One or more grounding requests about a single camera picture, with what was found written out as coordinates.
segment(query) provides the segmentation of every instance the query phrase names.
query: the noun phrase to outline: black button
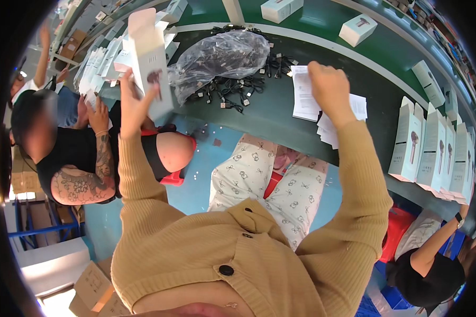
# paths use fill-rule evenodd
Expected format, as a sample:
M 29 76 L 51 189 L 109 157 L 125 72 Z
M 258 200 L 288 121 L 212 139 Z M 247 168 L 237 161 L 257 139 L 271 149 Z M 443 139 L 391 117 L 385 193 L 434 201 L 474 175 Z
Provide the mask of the black button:
M 219 272 L 220 272 L 222 275 L 231 276 L 231 275 L 233 275 L 233 273 L 235 272 L 235 270 L 233 270 L 233 268 L 230 267 L 229 265 L 221 265 L 221 266 L 219 267 Z

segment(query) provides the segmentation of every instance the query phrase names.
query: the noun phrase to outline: black hair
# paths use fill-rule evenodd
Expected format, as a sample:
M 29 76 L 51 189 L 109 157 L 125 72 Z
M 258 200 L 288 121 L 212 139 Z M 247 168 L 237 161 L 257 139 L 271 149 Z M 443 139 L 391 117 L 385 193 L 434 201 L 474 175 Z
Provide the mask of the black hair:
M 11 114 L 11 130 L 14 142 L 22 146 L 24 136 L 31 129 L 35 117 L 44 109 L 43 97 L 34 95 L 35 90 L 26 90 L 14 103 Z

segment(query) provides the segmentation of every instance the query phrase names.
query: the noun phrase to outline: red stool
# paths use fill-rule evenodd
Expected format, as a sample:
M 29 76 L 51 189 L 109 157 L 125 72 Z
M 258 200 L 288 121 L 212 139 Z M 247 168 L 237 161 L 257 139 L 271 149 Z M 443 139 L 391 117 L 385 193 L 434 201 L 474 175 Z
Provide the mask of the red stool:
M 141 136 L 152 136 L 154 134 L 158 134 L 158 131 L 152 131 L 152 130 L 141 130 Z M 196 140 L 191 137 L 187 136 L 185 134 L 179 133 L 178 131 L 176 132 L 181 136 L 185 136 L 190 138 L 192 141 L 192 150 L 195 151 L 197 147 Z M 173 186 L 181 186 L 183 184 L 184 179 L 180 177 L 180 172 L 181 170 L 177 170 L 174 173 L 171 173 L 170 175 L 164 177 L 162 180 L 160 180 L 160 183 L 163 185 L 173 185 Z
M 383 239 L 383 254 L 379 261 L 388 263 L 393 260 L 400 239 L 414 219 L 416 219 L 415 216 L 397 207 L 393 207 L 388 212 L 388 230 Z

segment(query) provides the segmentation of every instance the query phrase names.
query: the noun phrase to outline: tattooed arm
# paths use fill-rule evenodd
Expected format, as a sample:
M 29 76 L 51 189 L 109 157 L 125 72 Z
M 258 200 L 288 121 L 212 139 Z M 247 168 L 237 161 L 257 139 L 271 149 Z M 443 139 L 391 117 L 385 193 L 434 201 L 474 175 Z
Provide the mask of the tattooed arm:
M 51 193 L 64 205 L 101 202 L 114 196 L 115 171 L 109 134 L 97 136 L 95 174 L 66 165 L 51 179 Z

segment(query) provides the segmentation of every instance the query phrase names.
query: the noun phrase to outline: white pajama pants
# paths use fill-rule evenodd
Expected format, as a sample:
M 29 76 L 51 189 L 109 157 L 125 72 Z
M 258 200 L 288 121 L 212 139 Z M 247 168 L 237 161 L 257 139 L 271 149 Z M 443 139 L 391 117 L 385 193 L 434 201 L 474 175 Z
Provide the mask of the white pajama pants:
M 244 134 L 232 156 L 212 172 L 208 211 L 224 211 L 245 199 L 256 199 L 296 250 L 316 216 L 328 163 L 300 154 L 270 196 L 263 199 L 277 146 Z

